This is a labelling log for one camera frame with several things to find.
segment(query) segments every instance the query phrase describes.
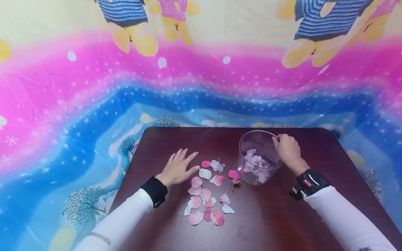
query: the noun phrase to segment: white sleeve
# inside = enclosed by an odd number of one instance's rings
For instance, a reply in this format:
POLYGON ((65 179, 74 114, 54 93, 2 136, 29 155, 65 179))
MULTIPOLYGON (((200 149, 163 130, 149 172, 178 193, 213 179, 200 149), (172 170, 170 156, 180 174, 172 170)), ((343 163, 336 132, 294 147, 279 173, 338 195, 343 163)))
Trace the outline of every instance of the white sleeve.
POLYGON ((346 251, 396 251, 389 240, 333 186, 304 200, 321 216, 346 251))
POLYGON ((117 250, 133 231, 142 216, 154 208, 151 197, 139 189, 133 196, 102 220, 74 251, 117 250))

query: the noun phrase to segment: striped shirt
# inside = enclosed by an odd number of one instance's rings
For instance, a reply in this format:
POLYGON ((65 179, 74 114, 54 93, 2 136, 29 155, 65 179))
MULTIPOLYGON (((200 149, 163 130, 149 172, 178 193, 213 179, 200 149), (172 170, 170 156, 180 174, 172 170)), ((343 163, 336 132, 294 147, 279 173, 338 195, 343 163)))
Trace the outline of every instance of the striped shirt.
POLYGON ((162 16, 170 17, 179 21, 186 20, 185 11, 187 0, 158 0, 162 7, 162 16))
POLYGON ((95 0, 99 3, 107 22, 116 23, 122 27, 147 22, 144 10, 144 0, 95 0))
POLYGON ((325 17, 320 11, 327 0, 296 0, 296 21, 303 19, 294 39, 322 41, 346 35, 357 17, 373 0, 337 0, 334 8, 325 17))
POLYGON ((377 9, 370 17, 370 20, 391 13, 399 2, 400 0, 384 0, 384 2, 377 6, 377 9))

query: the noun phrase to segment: hand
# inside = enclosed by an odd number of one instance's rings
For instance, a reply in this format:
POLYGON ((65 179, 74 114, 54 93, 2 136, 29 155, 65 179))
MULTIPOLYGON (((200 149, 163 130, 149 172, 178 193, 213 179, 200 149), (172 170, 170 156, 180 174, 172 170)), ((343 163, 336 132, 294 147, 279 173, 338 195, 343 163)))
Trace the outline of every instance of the hand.
POLYGON ((187 180, 193 173, 200 169, 196 165, 186 171, 189 163, 197 156, 198 152, 192 153, 185 159, 188 149, 180 149, 177 153, 172 154, 162 173, 158 174, 155 178, 160 180, 165 186, 169 187, 174 184, 180 184, 187 180))
POLYGON ((287 134, 279 134, 272 137, 275 150, 281 160, 294 172, 296 176, 304 173, 310 167, 300 156, 300 146, 295 138, 287 134))

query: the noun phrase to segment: left hand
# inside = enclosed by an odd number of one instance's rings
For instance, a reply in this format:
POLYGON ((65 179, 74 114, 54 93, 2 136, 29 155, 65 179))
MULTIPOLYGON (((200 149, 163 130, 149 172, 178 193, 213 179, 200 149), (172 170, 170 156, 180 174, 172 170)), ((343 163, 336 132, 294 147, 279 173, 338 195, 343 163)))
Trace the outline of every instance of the left hand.
POLYGON ((174 184, 180 184, 187 180, 193 173, 200 169, 199 165, 196 165, 186 171, 189 163, 197 156, 198 152, 192 153, 185 159, 188 149, 180 149, 177 153, 172 154, 162 173, 155 176, 165 186, 169 187, 174 184))

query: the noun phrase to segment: cartoon bear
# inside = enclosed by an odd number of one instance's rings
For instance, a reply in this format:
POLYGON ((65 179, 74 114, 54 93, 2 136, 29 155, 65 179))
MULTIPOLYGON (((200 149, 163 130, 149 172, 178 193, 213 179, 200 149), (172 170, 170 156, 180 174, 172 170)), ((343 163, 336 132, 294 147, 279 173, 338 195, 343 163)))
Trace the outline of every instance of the cartoon bear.
POLYGON ((151 0, 94 0, 100 6, 116 45, 129 53, 130 41, 138 52, 151 57, 158 51, 158 40, 151 34, 145 2, 151 0))
POLYGON ((348 45, 356 42, 361 36, 365 42, 373 42, 382 37, 391 12, 398 3, 401 4, 402 2, 400 0, 384 0, 377 6, 367 22, 361 25, 360 29, 349 40, 348 45))
POLYGON ((11 45, 0 39, 0 62, 9 59, 12 56, 12 48, 11 45))
POLYGON ((277 8, 279 18, 302 19, 282 64, 295 68, 313 55, 313 66, 323 66, 346 43, 354 23, 367 20, 367 12, 373 12, 382 1, 282 0, 277 8))
POLYGON ((193 43, 186 23, 186 13, 195 16, 200 11, 201 5, 195 0, 153 0, 151 4, 152 14, 162 16, 165 38, 176 41, 180 35, 186 45, 193 43))

